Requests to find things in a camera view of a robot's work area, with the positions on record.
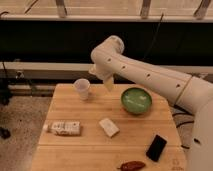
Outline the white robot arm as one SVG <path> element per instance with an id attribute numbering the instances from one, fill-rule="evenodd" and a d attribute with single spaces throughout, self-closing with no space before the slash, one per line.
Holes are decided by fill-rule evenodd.
<path id="1" fill-rule="evenodd" d="M 89 70 L 111 91 L 118 74 L 195 115 L 186 171 L 213 171 L 213 83 L 122 55 L 124 43 L 112 35 L 91 52 Z"/>

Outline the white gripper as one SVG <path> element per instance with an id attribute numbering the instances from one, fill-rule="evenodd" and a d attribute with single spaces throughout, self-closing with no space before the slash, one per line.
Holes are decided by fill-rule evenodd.
<path id="1" fill-rule="evenodd" d="M 100 65 L 94 64 L 90 69 L 89 73 L 95 75 L 98 79 L 103 81 L 105 88 L 108 91 L 112 91 L 114 87 L 113 73 L 106 70 Z"/>

